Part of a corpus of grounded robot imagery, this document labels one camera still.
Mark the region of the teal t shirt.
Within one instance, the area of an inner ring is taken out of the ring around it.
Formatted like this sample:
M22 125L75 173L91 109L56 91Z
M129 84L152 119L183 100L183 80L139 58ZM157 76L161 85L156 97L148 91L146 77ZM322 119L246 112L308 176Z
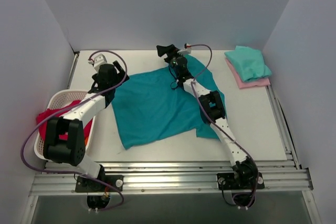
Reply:
M111 104L124 149L190 130L196 131L196 137L218 138L203 122L203 112L193 95L173 81L165 67L134 74L117 87Z

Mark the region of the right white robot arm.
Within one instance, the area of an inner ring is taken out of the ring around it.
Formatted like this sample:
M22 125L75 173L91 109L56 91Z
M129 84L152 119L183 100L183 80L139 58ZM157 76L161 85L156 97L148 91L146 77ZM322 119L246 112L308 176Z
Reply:
M223 144L234 172L233 182L236 187L244 189L251 183L257 183L259 172L251 155L238 143L229 128L226 110L220 93L211 91L197 81L197 78L208 70L206 65L198 74L193 75L189 70L186 55L198 44L185 44L183 49L169 46L156 46L159 57L166 56L164 61L175 73L177 86L191 94L200 107L202 120L210 125L218 139Z

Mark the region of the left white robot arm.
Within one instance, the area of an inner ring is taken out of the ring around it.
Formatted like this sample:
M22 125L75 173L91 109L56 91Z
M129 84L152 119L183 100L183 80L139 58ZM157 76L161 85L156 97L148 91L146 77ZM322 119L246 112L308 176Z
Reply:
M83 175L89 176L87 186L100 192L106 185L104 168L86 154L84 129L110 105L118 84L129 77L117 61L107 63L101 60L94 64L94 68L97 72L92 76L93 84L85 98L68 112L47 121L43 156L55 163L76 167Z

